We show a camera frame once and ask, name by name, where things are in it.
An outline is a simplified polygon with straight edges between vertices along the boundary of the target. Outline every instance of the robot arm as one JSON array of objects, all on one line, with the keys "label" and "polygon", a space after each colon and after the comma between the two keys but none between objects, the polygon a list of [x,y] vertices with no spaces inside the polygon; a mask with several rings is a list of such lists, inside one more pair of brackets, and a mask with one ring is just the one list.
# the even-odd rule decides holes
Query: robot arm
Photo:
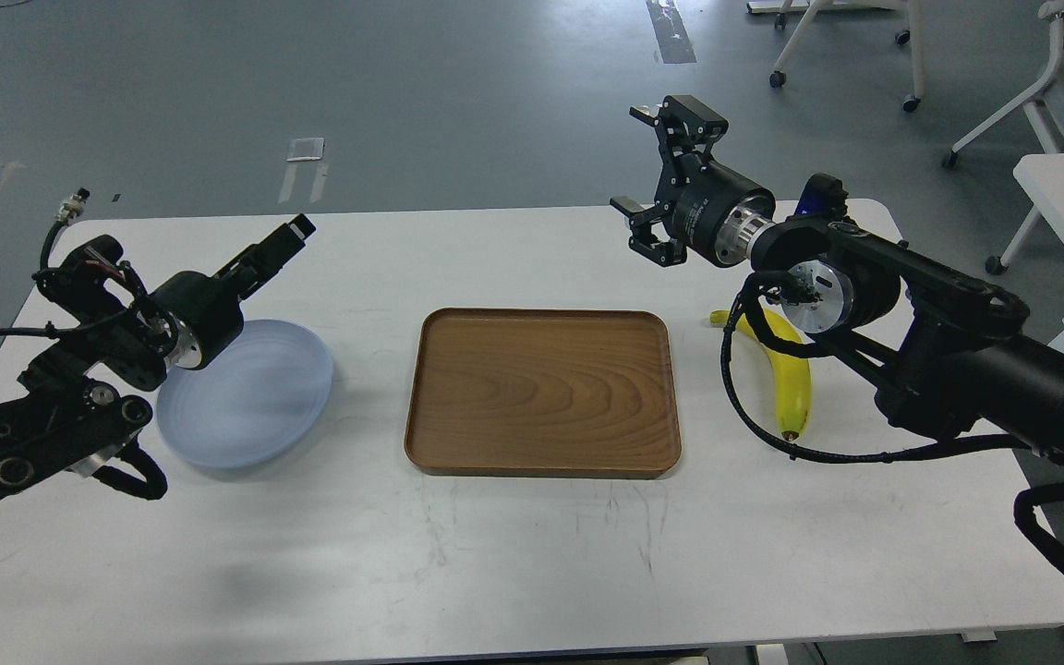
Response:
[{"label": "robot arm", "polygon": [[[726,369],[731,402],[764,442],[791,459],[837,464],[1027,447],[1064,467],[1064,354],[1023,335],[1029,307],[1017,296],[912,252],[904,243],[864,231],[848,218],[848,193],[841,182],[824,173],[810,179],[794,215],[774,222],[772,195],[713,160],[710,147],[727,122],[693,97],[669,96],[658,113],[632,109],[632,115],[654,127],[663,159],[652,206],[627,198],[610,201],[628,218],[632,249],[660,265],[683,263],[683,248],[719,268],[750,261],[752,273],[725,330],[721,366],[733,327],[745,316],[774,350],[839,359],[872,384],[876,405],[891,426],[934,440],[919,449],[865,455],[784,442],[748,419]],[[666,240],[651,234],[655,222],[662,223]],[[914,318],[898,349],[858,332],[886,315],[903,287]],[[781,304],[812,344],[774,336],[761,298]],[[1010,435],[959,437],[980,417]],[[1033,513],[1057,500],[1064,500],[1064,483],[1026,489],[1014,513],[1021,533],[1064,573],[1064,546]]]},{"label": "robot arm", "polygon": [[[0,403],[0,500],[62,470],[93,476],[147,500],[164,496],[165,476],[136,440],[151,420],[150,403],[119,395],[87,371],[104,363],[130,386],[152,390],[172,365],[206,367],[239,335],[242,300],[277,275],[314,232],[306,216],[297,215],[212,277],[188,270],[147,292],[130,262],[122,261],[122,245],[109,235],[80,245],[56,268],[48,266],[55,236],[81,214],[87,197],[81,189],[64,201],[33,277],[44,298],[81,325],[0,330],[0,336],[56,339],[18,376],[27,396]],[[131,295],[130,305],[105,289],[109,281]],[[139,477],[106,466],[111,459]]]}]

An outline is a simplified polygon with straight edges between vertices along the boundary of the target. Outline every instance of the brown wooden tray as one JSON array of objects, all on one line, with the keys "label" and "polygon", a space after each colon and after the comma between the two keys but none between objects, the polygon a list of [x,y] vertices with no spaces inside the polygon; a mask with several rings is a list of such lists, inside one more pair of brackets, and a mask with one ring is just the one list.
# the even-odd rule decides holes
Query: brown wooden tray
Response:
[{"label": "brown wooden tray", "polygon": [[667,328],[646,312],[433,312],[404,450],[427,472],[653,479],[680,459]]}]

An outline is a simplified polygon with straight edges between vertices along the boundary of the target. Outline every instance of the light blue plate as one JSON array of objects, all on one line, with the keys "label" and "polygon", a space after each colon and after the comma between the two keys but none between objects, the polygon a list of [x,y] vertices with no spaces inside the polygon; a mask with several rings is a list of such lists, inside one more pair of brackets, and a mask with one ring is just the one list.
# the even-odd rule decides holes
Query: light blue plate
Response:
[{"label": "light blue plate", "polygon": [[312,428],[331,395],[334,363],[322,340],[284,320],[250,320],[211,365],[172,367],[155,405],[179,458],[239,468],[282,454]]}]

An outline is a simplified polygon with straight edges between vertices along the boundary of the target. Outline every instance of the banana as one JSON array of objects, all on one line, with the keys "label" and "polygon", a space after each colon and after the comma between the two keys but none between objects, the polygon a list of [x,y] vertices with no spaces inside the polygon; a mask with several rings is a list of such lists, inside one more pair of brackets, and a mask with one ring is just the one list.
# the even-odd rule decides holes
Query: banana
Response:
[{"label": "banana", "polygon": [[[782,339],[802,343],[799,333],[778,312],[768,311],[766,323]],[[716,311],[709,315],[710,323],[725,327],[730,319],[727,311]],[[745,317],[738,319],[738,329],[752,340],[758,340]],[[811,416],[811,363],[807,359],[778,353],[761,345],[766,350],[769,367],[774,371],[774,414],[778,417],[778,431],[787,442],[794,442],[802,434]]]}]

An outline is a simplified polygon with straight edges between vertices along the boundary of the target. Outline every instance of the concrete floor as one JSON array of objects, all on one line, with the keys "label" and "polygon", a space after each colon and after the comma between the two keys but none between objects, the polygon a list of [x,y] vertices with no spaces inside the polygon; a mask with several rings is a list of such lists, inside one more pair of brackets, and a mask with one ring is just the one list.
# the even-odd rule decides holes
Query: concrete floor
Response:
[{"label": "concrete floor", "polygon": [[[822,14],[786,67],[786,35],[744,1],[677,0],[696,63],[666,64],[642,0],[532,3],[71,3],[0,10],[0,326],[29,292],[60,201],[86,218],[604,205],[654,192],[650,131],[627,115],[693,94],[730,119],[717,159],[795,198],[810,173],[881,200],[921,253],[982,275],[1030,202],[1011,176],[1040,151],[1017,114],[942,155],[1034,79],[1046,27],[1019,0],[925,3],[925,101],[911,89],[898,14]],[[793,23],[787,33],[794,30]],[[279,201],[292,138],[326,138]],[[406,248],[379,248],[383,253]],[[140,269],[140,256],[132,256]],[[1048,338],[1064,315],[1064,249],[1035,233],[994,278]],[[1024,460],[1031,479],[1054,475]],[[1064,511],[1050,511],[1064,535]],[[793,662],[814,662],[799,648]],[[831,662],[1064,662],[1063,633],[825,645]],[[711,660],[735,658],[713,652]]]}]

